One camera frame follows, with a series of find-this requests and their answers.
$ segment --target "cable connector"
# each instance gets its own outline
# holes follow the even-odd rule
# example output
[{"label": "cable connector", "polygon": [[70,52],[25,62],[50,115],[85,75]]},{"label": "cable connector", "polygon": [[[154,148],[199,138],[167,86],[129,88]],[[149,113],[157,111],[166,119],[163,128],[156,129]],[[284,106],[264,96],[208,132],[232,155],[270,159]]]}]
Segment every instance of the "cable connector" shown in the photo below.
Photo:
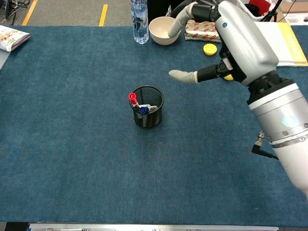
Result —
[{"label": "cable connector", "polygon": [[255,145],[253,146],[251,152],[254,153],[254,154],[258,154],[258,155],[262,155],[262,156],[266,156],[268,158],[274,158],[274,159],[278,160],[277,156],[261,150],[263,138],[264,138],[264,132],[260,131],[258,138],[257,138],[257,141],[255,142]]}]

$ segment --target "water bottle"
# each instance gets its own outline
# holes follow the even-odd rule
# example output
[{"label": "water bottle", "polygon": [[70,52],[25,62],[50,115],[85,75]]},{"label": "water bottle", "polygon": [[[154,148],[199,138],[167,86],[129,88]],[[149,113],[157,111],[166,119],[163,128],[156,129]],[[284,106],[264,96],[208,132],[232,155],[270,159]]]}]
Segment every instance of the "water bottle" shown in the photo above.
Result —
[{"label": "water bottle", "polygon": [[146,43],[149,39],[147,0],[130,0],[133,34],[137,43]]}]

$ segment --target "floor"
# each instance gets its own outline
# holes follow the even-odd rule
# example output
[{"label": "floor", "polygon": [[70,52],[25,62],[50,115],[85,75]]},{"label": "floor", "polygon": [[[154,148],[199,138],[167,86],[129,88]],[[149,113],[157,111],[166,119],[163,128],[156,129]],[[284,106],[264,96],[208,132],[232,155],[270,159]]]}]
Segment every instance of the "floor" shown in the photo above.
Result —
[{"label": "floor", "polygon": [[[15,25],[27,26],[129,26],[131,25],[129,0],[29,0],[26,8],[16,13]],[[1,23],[12,24],[12,19]],[[0,222],[4,231],[5,222]],[[307,229],[280,228],[282,231],[308,231]]]}]

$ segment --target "gray glove finger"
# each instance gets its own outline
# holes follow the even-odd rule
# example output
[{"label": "gray glove finger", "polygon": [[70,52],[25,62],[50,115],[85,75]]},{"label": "gray glove finger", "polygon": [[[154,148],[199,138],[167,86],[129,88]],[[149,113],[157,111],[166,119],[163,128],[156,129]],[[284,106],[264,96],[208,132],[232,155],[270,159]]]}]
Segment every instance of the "gray glove finger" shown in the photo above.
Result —
[{"label": "gray glove finger", "polygon": [[186,72],[179,70],[171,70],[169,71],[170,77],[183,82],[183,83],[198,83],[197,79],[197,71],[195,72]]},{"label": "gray glove finger", "polygon": [[175,37],[181,31],[182,27],[186,25],[187,21],[193,18],[192,6],[195,4],[197,3],[192,2],[191,4],[185,6],[185,8],[178,14],[172,23],[170,30],[168,31],[169,38]]},{"label": "gray glove finger", "polygon": [[184,0],[175,9],[171,11],[171,17],[176,18],[178,14],[185,8],[185,6],[191,4],[196,0]]}]

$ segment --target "cable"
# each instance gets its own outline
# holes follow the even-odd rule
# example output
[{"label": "cable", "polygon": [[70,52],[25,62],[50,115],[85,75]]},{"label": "cable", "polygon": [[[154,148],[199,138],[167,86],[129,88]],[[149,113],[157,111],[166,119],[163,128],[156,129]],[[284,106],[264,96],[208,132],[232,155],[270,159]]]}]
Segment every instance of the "cable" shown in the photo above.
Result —
[{"label": "cable", "polygon": [[[6,0],[0,0],[1,2],[3,3],[6,3],[7,1]],[[22,9],[27,9],[28,8],[28,5],[29,5],[30,1],[29,0],[20,0],[20,1],[15,1],[15,2],[10,2],[10,6],[12,8],[12,10],[10,11],[10,15],[8,16],[7,19],[5,19],[5,17],[3,17],[2,19],[0,19],[0,24],[3,24],[5,23],[6,25],[7,24],[10,24],[10,25],[18,25],[20,22],[21,22],[21,19],[18,20],[17,18],[17,12],[19,10],[22,10]]]},{"label": "cable", "polygon": [[284,18],[288,15],[288,13],[290,12],[290,9],[292,8],[292,6],[293,6],[293,4],[294,4],[295,2],[296,2],[296,0],[292,3],[292,5],[290,6],[290,8],[289,8],[287,14],[286,14],[282,19],[284,19]]},{"label": "cable", "polygon": [[259,135],[258,135],[258,138],[257,138],[257,141],[255,142],[255,145],[253,146],[251,152],[254,153],[254,154],[258,154],[258,155],[262,155],[262,156],[266,156],[266,157],[269,157],[269,158],[274,158],[276,160],[279,160],[277,156],[272,155],[271,153],[268,153],[266,151],[261,150],[261,145],[262,145],[263,138],[264,138],[264,132],[260,131]]}]

